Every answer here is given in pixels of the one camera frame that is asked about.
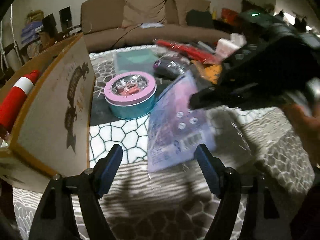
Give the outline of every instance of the brown couch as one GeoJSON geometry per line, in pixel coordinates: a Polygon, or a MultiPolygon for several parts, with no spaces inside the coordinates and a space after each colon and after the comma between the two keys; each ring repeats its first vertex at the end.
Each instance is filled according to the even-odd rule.
{"type": "Polygon", "coordinates": [[[208,0],[88,0],[81,5],[81,23],[89,52],[152,44],[154,39],[203,41],[213,45],[229,34],[187,26],[186,13],[208,10],[208,0]],[[140,23],[163,27],[142,29],[140,23]]]}

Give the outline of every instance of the person's hand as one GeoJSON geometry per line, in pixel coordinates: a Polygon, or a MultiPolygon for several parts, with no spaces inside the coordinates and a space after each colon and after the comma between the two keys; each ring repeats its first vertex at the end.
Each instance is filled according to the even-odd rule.
{"type": "Polygon", "coordinates": [[[306,116],[297,104],[283,106],[282,110],[300,137],[311,164],[320,164],[320,103],[314,107],[313,116],[306,116]]]}

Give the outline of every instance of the white label band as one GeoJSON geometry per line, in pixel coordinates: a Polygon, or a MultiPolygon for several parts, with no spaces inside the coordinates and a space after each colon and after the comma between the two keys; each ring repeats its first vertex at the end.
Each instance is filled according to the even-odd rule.
{"type": "Polygon", "coordinates": [[[19,80],[14,84],[13,87],[18,87],[21,88],[23,90],[23,92],[26,93],[26,95],[29,94],[29,92],[31,91],[31,89],[33,88],[33,83],[31,82],[30,79],[26,78],[26,77],[21,77],[19,78],[19,80]]]}

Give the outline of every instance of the pink tin lid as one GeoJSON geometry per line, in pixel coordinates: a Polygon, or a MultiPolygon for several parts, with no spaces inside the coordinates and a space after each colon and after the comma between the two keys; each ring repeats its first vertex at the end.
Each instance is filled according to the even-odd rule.
{"type": "Polygon", "coordinates": [[[104,88],[107,101],[129,106],[151,97],[156,89],[155,78],[142,71],[130,71],[112,78],[104,88]]]}

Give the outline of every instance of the black cord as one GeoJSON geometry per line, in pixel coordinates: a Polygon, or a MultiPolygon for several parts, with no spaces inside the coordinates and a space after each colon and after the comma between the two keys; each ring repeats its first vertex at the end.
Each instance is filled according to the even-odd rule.
{"type": "Polygon", "coordinates": [[[132,31],[132,30],[134,30],[134,29],[136,29],[136,28],[138,28],[140,26],[141,26],[141,24],[139,24],[138,26],[136,26],[136,27],[132,28],[131,30],[127,31],[125,34],[123,34],[119,39],[116,40],[116,42],[111,46],[111,48],[109,50],[112,50],[113,47],[118,43],[118,41],[121,40],[124,36],[126,36],[130,31],[132,31]]]}

